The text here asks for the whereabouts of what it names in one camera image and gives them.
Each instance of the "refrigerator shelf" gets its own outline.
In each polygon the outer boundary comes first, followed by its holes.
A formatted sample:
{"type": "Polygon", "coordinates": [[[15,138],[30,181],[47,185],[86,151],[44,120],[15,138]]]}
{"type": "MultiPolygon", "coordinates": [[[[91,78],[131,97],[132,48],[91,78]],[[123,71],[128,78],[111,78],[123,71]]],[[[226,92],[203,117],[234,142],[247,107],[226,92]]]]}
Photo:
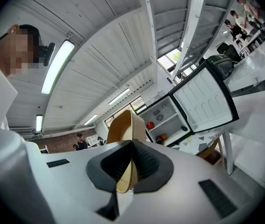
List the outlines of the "refrigerator shelf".
{"type": "Polygon", "coordinates": [[[164,142],[163,145],[164,146],[168,146],[170,144],[172,144],[174,141],[176,141],[177,139],[180,139],[182,136],[185,135],[186,132],[183,132],[182,130],[178,130],[176,133],[172,134],[170,137],[168,137],[164,142]]]}
{"type": "Polygon", "coordinates": [[[189,119],[189,117],[187,117],[187,121],[188,121],[188,123],[190,124],[190,125],[199,125],[199,124],[202,124],[202,123],[204,123],[204,122],[209,122],[210,120],[213,120],[213,119],[216,119],[216,118],[219,118],[219,117],[221,117],[221,116],[224,116],[224,115],[226,115],[226,114],[229,114],[229,112],[225,112],[225,113],[222,113],[222,114],[220,114],[220,115],[218,115],[218,116],[215,116],[215,117],[213,117],[213,118],[210,118],[210,119],[208,119],[208,120],[204,120],[204,121],[202,121],[202,122],[198,122],[198,123],[195,123],[195,124],[193,124],[191,121],[190,121],[190,119],[189,119]]]}
{"type": "Polygon", "coordinates": [[[178,114],[177,113],[173,114],[172,116],[170,116],[169,118],[167,118],[165,121],[163,121],[160,124],[156,125],[153,129],[150,129],[149,132],[153,131],[154,129],[158,128],[159,126],[162,126],[164,123],[166,123],[170,119],[174,118],[176,115],[178,115],[178,114]]]}

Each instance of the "headphones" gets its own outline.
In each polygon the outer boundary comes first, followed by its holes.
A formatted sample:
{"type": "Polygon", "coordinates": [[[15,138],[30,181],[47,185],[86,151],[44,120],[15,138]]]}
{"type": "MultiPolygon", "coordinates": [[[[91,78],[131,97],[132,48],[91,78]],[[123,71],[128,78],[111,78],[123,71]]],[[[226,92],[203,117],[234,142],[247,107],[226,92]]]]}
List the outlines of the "headphones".
{"type": "Polygon", "coordinates": [[[39,46],[39,58],[43,60],[44,66],[49,65],[55,47],[56,45],[53,42],[51,42],[49,46],[39,46]]]}

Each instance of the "person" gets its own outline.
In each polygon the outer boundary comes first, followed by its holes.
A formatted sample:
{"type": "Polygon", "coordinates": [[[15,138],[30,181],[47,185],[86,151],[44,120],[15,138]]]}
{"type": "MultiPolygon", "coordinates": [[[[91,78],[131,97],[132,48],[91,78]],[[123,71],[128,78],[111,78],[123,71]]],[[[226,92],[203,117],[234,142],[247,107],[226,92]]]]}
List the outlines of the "person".
{"type": "Polygon", "coordinates": [[[247,0],[237,0],[237,2],[242,4],[244,9],[265,27],[265,13],[262,10],[247,0]]]}
{"type": "Polygon", "coordinates": [[[75,146],[76,150],[88,149],[88,146],[91,147],[85,140],[82,133],[77,134],[77,146],[75,146]]]}
{"type": "Polygon", "coordinates": [[[230,14],[235,18],[236,24],[242,29],[244,29],[248,35],[254,36],[255,33],[258,31],[249,23],[249,19],[247,18],[247,16],[245,18],[240,17],[234,10],[231,10],[230,14]]]}
{"type": "Polygon", "coordinates": [[[99,143],[100,143],[100,146],[103,146],[104,145],[104,139],[103,138],[101,138],[100,136],[98,136],[98,141],[99,141],[99,143]]]}
{"type": "Polygon", "coordinates": [[[5,117],[16,89],[7,77],[26,73],[29,63],[39,60],[39,30],[31,25],[13,25],[0,37],[0,128],[8,129],[5,117]]]}
{"type": "Polygon", "coordinates": [[[254,16],[261,24],[265,22],[264,14],[261,14],[260,10],[257,7],[255,7],[253,4],[251,4],[247,0],[237,0],[237,2],[242,4],[244,6],[244,9],[252,16],[254,16]]]}
{"type": "Polygon", "coordinates": [[[247,35],[244,34],[244,32],[242,32],[242,30],[239,26],[233,25],[228,19],[226,19],[224,23],[226,24],[227,27],[229,27],[229,31],[233,37],[233,40],[236,39],[236,36],[238,34],[241,34],[241,38],[244,40],[247,38],[247,35]]]}

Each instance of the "refrigerator door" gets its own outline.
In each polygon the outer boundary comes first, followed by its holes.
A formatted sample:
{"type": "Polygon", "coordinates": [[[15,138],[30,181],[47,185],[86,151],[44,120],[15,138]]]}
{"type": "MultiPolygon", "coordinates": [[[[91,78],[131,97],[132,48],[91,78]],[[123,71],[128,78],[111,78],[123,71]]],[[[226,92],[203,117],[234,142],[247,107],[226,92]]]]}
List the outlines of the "refrigerator door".
{"type": "Polygon", "coordinates": [[[169,94],[195,133],[238,119],[234,102],[226,85],[207,61],[169,94]]]}

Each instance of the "black chair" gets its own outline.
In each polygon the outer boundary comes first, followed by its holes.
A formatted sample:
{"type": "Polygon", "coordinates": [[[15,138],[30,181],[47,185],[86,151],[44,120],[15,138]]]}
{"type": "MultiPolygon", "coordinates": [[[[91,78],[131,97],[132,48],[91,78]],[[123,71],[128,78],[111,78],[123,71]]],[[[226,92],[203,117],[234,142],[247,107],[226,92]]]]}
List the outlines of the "black chair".
{"type": "Polygon", "coordinates": [[[222,43],[216,50],[219,54],[224,54],[226,50],[228,50],[229,45],[226,43],[222,43]]]}
{"type": "Polygon", "coordinates": [[[227,45],[223,43],[217,48],[217,52],[219,54],[224,54],[225,56],[229,57],[234,62],[241,61],[241,57],[239,56],[239,54],[237,53],[233,45],[227,45]]]}

